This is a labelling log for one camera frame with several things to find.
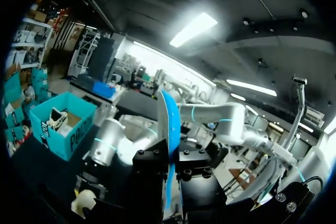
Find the floor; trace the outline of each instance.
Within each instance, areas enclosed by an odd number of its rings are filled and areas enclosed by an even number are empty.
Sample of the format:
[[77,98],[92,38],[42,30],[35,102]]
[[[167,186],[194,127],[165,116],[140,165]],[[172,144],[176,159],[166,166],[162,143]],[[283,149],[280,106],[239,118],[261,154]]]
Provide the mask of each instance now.
[[[59,74],[53,74],[52,76],[49,76],[48,81],[49,81],[49,90],[53,93],[56,94],[61,94],[64,92],[70,91],[70,86],[69,86],[69,81],[66,79],[60,79]],[[82,97],[82,93],[75,93],[75,95]],[[94,123],[98,126],[101,125],[101,122],[106,118],[107,116],[113,116],[115,113],[115,110],[111,110],[109,115],[106,115],[106,113],[102,110],[97,110],[96,111],[96,116],[94,119]],[[128,138],[132,139],[135,135],[137,135],[141,129],[143,129],[141,126],[142,125],[150,125],[149,120],[142,119],[140,117],[132,117],[132,116],[125,116],[124,118],[121,119],[122,123],[127,126],[128,129],[132,130],[126,130],[125,134],[127,135]],[[216,175],[216,178],[219,182],[219,184],[224,187],[232,178],[232,174],[229,172],[229,168],[244,168],[245,164],[236,162],[238,159],[238,156],[235,155],[234,153],[231,153],[230,155],[226,156],[224,159],[224,163],[220,163],[219,166],[214,170],[214,174]],[[179,187],[178,183],[175,179],[173,180],[173,186],[172,186],[172,203],[171,207],[166,209],[164,212],[164,218],[170,216],[175,209],[175,205],[179,204],[180,201],[180,192],[179,192]],[[236,191],[233,193],[233,197],[237,197],[239,195],[240,190]],[[232,201],[232,197],[228,197],[227,204]]]

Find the track light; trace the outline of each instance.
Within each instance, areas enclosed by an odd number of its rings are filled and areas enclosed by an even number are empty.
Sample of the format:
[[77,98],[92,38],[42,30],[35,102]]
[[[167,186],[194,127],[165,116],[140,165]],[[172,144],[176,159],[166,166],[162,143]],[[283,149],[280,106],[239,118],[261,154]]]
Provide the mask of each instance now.
[[231,93],[231,96],[234,97],[234,98],[240,99],[240,100],[242,100],[242,101],[246,101],[246,99],[245,99],[244,97],[241,97],[240,95],[232,94],[232,93]]
[[300,13],[303,16],[303,18],[308,18],[309,14],[305,9],[300,9]]
[[248,18],[244,18],[244,19],[243,19],[243,24],[244,24],[245,26],[248,26],[248,25],[250,24],[250,20],[249,20]]

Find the pipe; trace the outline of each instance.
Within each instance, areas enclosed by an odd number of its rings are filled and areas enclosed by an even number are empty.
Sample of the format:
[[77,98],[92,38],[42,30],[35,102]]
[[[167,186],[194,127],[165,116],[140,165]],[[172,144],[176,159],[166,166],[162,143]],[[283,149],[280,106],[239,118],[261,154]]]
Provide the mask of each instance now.
[[301,121],[301,118],[303,117],[305,108],[306,108],[306,97],[305,97],[305,85],[304,84],[298,84],[297,86],[297,92],[298,92],[298,98],[299,98],[299,111],[298,114],[295,117],[295,120],[293,122],[292,128],[290,129],[290,132],[288,134],[287,140],[284,141],[282,146],[288,150],[289,147],[291,146],[291,143],[294,139],[294,136],[298,130],[299,123]]

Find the blue box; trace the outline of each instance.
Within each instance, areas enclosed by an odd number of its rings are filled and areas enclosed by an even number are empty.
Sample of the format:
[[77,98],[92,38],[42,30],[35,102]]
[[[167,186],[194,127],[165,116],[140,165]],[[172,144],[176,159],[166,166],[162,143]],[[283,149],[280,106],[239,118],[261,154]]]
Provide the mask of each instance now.
[[18,107],[17,109],[14,110],[12,114],[7,116],[5,118],[6,124],[8,128],[13,128],[16,127],[20,124],[25,119],[25,116],[23,115],[23,110],[22,107]]
[[115,87],[110,87],[109,85],[107,85],[106,83],[97,81],[94,85],[93,85],[93,91],[103,97],[106,98],[111,98],[115,91]]
[[[52,108],[67,111],[80,118],[72,130],[64,137],[47,124]],[[37,105],[30,110],[33,135],[53,153],[68,161],[77,146],[93,124],[96,106],[66,92]]]
[[47,80],[48,79],[48,69],[47,68],[33,68],[31,71],[32,82]]
[[19,71],[16,71],[7,79],[7,81],[5,81],[5,92],[15,87],[20,87]]
[[28,104],[23,105],[23,111],[27,117],[30,117],[30,110],[38,105],[37,101],[31,101]]
[[14,127],[8,130],[5,130],[7,140],[9,142],[21,140],[24,138],[22,126]]
[[20,84],[16,87],[12,87],[11,89],[5,90],[4,101],[5,106],[10,102],[14,102],[21,97],[21,86]]

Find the black table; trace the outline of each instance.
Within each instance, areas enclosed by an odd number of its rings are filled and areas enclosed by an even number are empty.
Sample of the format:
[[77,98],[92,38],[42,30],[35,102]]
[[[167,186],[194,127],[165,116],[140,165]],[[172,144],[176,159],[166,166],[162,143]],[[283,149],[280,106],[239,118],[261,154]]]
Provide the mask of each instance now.
[[[14,166],[35,192],[38,186],[47,188],[67,207],[75,199],[76,175],[82,171],[82,157],[90,150],[99,127],[93,125],[85,135],[71,159],[67,162],[46,149],[31,135],[12,157]],[[122,164],[117,155],[109,167],[106,201],[114,202],[118,191],[131,173],[132,166]]]
[[150,120],[158,120],[158,101],[134,90],[125,91],[115,106],[118,109],[114,116],[116,120],[119,120],[122,115],[138,115]]

